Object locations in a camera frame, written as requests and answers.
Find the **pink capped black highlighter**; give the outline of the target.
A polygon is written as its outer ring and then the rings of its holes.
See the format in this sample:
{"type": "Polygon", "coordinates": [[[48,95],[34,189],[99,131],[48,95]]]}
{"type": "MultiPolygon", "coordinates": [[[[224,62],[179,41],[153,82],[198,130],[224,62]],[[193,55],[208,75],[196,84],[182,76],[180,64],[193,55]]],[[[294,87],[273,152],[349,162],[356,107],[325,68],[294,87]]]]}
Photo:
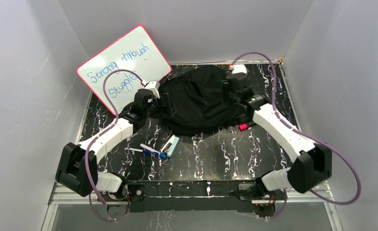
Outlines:
{"type": "Polygon", "coordinates": [[[249,122],[246,122],[246,123],[240,124],[240,125],[238,126],[238,129],[239,129],[240,131],[244,131],[244,130],[246,130],[246,129],[252,128],[252,127],[255,126],[255,125],[256,125],[256,123],[255,123],[254,121],[249,121],[249,122]]]}

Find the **pink framed whiteboard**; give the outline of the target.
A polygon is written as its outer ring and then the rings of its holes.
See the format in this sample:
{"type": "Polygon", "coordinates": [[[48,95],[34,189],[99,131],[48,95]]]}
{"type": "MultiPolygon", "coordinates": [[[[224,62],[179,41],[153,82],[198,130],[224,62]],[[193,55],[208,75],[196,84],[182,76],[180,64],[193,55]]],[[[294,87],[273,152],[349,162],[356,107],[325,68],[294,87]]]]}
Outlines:
{"type": "Polygon", "coordinates": [[[80,65],[77,74],[114,114],[133,101],[142,88],[141,79],[160,80],[171,70],[146,29],[139,25],[80,65]]]}

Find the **white blue whiteboard marker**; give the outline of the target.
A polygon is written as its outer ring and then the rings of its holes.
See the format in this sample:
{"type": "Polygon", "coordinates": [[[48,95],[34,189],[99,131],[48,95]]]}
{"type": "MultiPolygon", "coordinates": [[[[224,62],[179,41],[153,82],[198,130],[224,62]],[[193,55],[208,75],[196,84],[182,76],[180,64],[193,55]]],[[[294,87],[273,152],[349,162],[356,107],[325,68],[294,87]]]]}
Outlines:
{"type": "Polygon", "coordinates": [[[153,148],[151,148],[151,147],[149,147],[149,146],[147,146],[147,145],[145,145],[143,143],[140,144],[140,147],[143,148],[143,152],[144,153],[155,154],[155,155],[159,156],[162,159],[167,159],[168,158],[167,154],[159,152],[159,151],[157,151],[157,150],[155,150],[155,149],[153,149],[153,148]]]}

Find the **white eraser block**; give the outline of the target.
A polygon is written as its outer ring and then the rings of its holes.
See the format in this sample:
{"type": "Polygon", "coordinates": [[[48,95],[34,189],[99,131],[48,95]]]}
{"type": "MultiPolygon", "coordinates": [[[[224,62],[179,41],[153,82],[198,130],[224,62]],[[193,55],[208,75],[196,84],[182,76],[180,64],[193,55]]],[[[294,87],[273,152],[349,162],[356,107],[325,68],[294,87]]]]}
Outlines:
{"type": "Polygon", "coordinates": [[[168,158],[171,158],[179,142],[180,138],[175,135],[172,135],[169,138],[169,140],[165,143],[165,145],[162,146],[160,151],[164,153],[168,158]]]}

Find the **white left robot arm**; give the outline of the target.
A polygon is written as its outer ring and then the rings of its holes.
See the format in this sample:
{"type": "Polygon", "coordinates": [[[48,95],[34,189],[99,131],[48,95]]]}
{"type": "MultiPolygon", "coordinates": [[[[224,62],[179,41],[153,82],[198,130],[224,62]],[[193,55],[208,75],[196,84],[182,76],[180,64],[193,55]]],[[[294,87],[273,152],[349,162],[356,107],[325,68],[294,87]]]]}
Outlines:
{"type": "Polygon", "coordinates": [[[119,143],[140,130],[148,117],[170,116],[174,112],[168,93],[155,95],[152,90],[139,89],[134,100],[103,131],[78,144],[70,142],[64,146],[55,174],[56,182],[82,197],[92,192],[108,192],[116,200],[125,199],[129,192],[126,178],[100,172],[98,164],[119,143]]]}

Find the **black student backpack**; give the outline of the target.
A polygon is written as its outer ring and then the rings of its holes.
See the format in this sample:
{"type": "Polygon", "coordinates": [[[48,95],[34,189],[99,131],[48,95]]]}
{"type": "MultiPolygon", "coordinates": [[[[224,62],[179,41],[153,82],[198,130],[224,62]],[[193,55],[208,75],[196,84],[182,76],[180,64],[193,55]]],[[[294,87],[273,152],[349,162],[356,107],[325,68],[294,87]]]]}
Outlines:
{"type": "Polygon", "coordinates": [[[223,102],[222,82],[226,77],[225,70],[206,65],[163,81],[159,92],[169,95],[175,113],[159,122],[175,135],[188,136],[247,123],[246,108],[223,102]]]}

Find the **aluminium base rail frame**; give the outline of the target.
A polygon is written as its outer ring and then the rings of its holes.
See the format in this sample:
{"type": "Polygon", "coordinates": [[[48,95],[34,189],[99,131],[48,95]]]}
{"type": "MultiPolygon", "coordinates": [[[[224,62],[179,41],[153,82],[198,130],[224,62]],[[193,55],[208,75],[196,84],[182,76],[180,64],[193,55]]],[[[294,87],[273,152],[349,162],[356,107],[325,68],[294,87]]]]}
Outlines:
{"type": "Polygon", "coordinates": [[[131,196],[80,197],[62,185],[52,193],[44,231],[340,231],[336,208],[314,192],[257,196],[252,181],[136,181],[131,196]]]}

